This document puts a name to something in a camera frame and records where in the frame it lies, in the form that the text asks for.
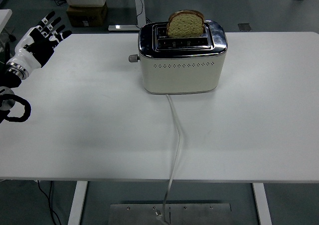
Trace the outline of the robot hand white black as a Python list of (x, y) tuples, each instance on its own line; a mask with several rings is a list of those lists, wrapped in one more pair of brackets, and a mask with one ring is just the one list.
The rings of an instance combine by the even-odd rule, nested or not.
[(54, 18), (51, 11), (39, 23), (31, 27), (15, 47), (15, 55), (6, 63), (10, 68), (30, 74), (42, 68), (51, 58), (54, 49), (72, 34), (60, 24), (61, 18)]

